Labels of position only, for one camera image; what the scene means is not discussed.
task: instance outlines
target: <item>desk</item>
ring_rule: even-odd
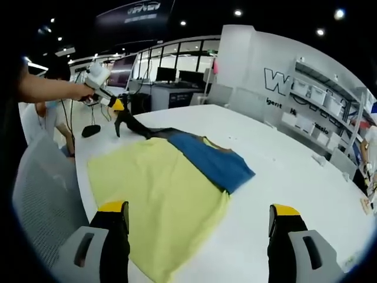
[[[189,106],[194,93],[202,93],[199,88],[179,88],[173,84],[143,84],[140,93],[151,95],[152,111]]]
[[[232,194],[224,219],[177,271],[174,282],[267,282],[272,203],[297,209],[308,229],[317,230],[334,247],[339,263],[362,251],[373,234],[375,220],[363,212],[362,192],[329,162],[320,167],[311,149],[267,125],[214,105],[174,108],[136,118],[147,127],[175,127],[205,135],[233,149],[256,173]],[[109,124],[95,136],[76,138],[78,183],[89,220],[97,207],[87,175],[88,159],[144,139],[124,123],[120,134],[118,139]],[[130,282],[148,282],[132,262],[128,268]]]

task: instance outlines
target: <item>hand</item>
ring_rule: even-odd
[[[81,100],[85,97],[91,97],[94,90],[85,84],[73,84],[71,98],[74,100]]]

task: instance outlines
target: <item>sign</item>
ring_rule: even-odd
[[[98,15],[93,39],[110,48],[128,42],[157,41],[165,36],[174,0],[143,0]]]

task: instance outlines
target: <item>window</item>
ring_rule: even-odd
[[[132,78],[134,78],[135,80],[139,77],[140,55],[141,55],[140,53],[137,54],[136,62],[135,62],[134,70],[133,70]]]
[[[206,69],[212,67],[213,57],[201,56],[198,72],[204,73]]]
[[[176,65],[176,56],[178,53],[178,44],[171,44],[164,47],[163,59],[161,60],[161,67],[174,68]]]
[[[146,79],[148,77],[147,74],[148,70],[148,51],[144,51],[141,54],[141,61],[140,61],[140,79]]]
[[[200,44],[200,41],[181,43],[177,61],[177,77],[179,77],[179,71],[196,71]]]
[[[220,40],[205,40],[203,44],[203,51],[219,50]]]
[[[219,50],[220,40],[205,40],[200,57],[198,72],[204,73],[207,68],[212,67],[213,56],[209,51],[217,52]]]
[[[160,66],[161,52],[162,52],[162,48],[156,48],[152,50],[151,61],[149,62],[149,69],[150,69],[149,79],[151,81],[156,80],[157,69]]]

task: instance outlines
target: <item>person's arm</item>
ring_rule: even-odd
[[[368,152],[367,152],[368,142],[364,139],[360,145],[361,158],[364,164],[368,164]]]
[[[80,100],[94,93],[94,90],[86,85],[40,78],[36,75],[29,74],[25,69],[22,70],[20,76],[18,91],[19,101],[27,103],[66,98]]]
[[[72,133],[67,129],[65,124],[59,124],[59,125],[56,126],[56,128],[65,137],[65,141],[67,142],[68,151],[71,154],[74,154],[75,148],[73,146]]]

